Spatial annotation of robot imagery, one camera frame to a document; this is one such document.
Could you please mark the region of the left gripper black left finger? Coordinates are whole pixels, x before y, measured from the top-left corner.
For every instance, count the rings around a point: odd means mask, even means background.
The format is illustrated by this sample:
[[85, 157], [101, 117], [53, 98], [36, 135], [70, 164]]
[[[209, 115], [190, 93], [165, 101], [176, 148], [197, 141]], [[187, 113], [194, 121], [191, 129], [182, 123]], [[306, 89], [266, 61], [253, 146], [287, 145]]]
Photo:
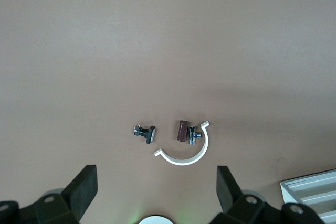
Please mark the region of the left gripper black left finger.
[[29, 206], [1, 201], [1, 223], [79, 223], [97, 192], [97, 166], [87, 165], [65, 188], [50, 190]]

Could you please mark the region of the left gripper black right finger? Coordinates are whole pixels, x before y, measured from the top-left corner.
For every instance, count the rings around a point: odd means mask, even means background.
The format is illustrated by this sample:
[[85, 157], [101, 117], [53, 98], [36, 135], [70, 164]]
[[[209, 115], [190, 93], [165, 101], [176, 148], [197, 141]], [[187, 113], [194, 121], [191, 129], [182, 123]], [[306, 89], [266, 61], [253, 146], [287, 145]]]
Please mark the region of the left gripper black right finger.
[[222, 212], [211, 223], [323, 223], [306, 205], [286, 203], [276, 209], [258, 196], [243, 193], [227, 166], [217, 167], [216, 193]]

